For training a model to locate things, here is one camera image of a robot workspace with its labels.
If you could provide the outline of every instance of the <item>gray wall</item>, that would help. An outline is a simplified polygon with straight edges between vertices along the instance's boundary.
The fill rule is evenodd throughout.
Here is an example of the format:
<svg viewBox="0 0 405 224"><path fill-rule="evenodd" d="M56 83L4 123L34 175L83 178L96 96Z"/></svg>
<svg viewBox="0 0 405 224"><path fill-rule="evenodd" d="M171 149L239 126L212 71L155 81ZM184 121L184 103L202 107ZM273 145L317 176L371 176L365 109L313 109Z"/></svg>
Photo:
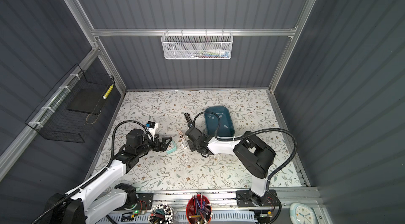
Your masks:
<svg viewBox="0 0 405 224"><path fill-rule="evenodd" d="M403 223L404 30L405 0L318 0L277 86L334 223Z"/></svg>
<svg viewBox="0 0 405 224"><path fill-rule="evenodd" d="M30 113L91 47L63 0L0 0L0 12L3 153ZM89 70L105 73L98 59ZM1 223L31 223L49 196L84 180L119 99L114 89L85 144L40 136L32 141L0 182Z"/></svg>
<svg viewBox="0 0 405 224"><path fill-rule="evenodd" d="M63 0L0 0L0 153L91 46Z"/></svg>
<svg viewBox="0 0 405 224"><path fill-rule="evenodd" d="M159 37L102 37L128 89L268 87L288 37L235 37L231 59L165 59Z"/></svg>
<svg viewBox="0 0 405 224"><path fill-rule="evenodd" d="M79 0L98 29L293 28L305 0ZM166 60L160 38L102 37L128 89L268 87L287 37L236 37L229 60Z"/></svg>

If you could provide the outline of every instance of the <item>floral pattern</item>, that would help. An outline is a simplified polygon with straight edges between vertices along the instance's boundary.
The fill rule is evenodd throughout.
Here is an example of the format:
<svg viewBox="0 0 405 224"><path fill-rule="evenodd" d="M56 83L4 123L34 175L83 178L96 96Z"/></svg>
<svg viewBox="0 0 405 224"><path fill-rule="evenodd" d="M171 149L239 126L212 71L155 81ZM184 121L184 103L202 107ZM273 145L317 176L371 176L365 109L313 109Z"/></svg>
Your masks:
<svg viewBox="0 0 405 224"><path fill-rule="evenodd" d="M123 100L113 128L124 120L141 123L159 123L160 137L173 137L177 150L171 154L150 151L139 159L139 163L122 179L138 191L190 190L249 188L251 175L236 156L217 154L203 158L199 153L183 149L178 131L187 130L184 113L191 118L210 106L222 105L228 108L235 128L235 135L261 128L278 127L273 109L265 90L224 90L224 91L149 91L128 92ZM196 126L205 132L204 116ZM136 128L134 124L122 125L115 136L115 153L126 139L126 134ZM104 145L95 171L102 169L111 154L111 136ZM259 137L276 151L276 158L270 170L281 165L290 155L281 133L268 132ZM279 171L271 180L271 187L301 186L292 163Z"/></svg>

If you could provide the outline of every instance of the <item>black mounting plate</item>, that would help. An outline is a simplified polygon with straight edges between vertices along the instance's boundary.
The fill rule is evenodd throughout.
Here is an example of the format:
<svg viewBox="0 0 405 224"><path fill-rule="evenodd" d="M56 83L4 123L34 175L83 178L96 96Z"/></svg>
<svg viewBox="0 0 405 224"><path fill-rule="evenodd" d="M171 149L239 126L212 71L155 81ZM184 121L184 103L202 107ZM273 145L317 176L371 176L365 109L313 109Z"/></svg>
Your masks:
<svg viewBox="0 0 405 224"><path fill-rule="evenodd" d="M145 203L146 203L146 209L145 209L145 203L142 202L142 211L152 209L153 193L137 193L137 196L138 196L138 204L132 211L140 210L139 200L145 201ZM126 210L124 209L124 207L119 207L115 211L126 211Z"/></svg>
<svg viewBox="0 0 405 224"><path fill-rule="evenodd" d="M277 196L277 192L275 190L270 190L270 192ZM250 200L249 190L240 190L236 191L236 201L238 203L238 207L255 207L255 205ZM271 198L271 195L267 192L266 197ZM276 200L268 200L264 203L263 206L278 206Z"/></svg>

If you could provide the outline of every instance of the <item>black wire basket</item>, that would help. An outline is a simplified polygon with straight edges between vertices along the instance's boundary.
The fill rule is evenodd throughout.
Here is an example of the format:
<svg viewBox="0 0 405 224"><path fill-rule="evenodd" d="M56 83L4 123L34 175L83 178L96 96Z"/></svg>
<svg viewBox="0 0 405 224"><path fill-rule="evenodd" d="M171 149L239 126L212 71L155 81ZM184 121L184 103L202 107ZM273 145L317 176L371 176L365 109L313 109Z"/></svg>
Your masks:
<svg viewBox="0 0 405 224"><path fill-rule="evenodd" d="M47 140L84 143L114 85L111 75L80 71L47 106L38 121L26 121Z"/></svg>

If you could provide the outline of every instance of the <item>white mesh basket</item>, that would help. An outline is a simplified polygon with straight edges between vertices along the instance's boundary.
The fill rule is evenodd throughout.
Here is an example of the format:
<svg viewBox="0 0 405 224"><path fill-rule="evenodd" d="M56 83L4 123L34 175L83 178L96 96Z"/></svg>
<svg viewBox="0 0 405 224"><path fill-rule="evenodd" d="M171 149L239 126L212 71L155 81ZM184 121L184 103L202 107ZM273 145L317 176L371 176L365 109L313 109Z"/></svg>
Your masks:
<svg viewBox="0 0 405 224"><path fill-rule="evenodd" d="M230 59L233 36L173 36L162 34L166 59Z"/></svg>

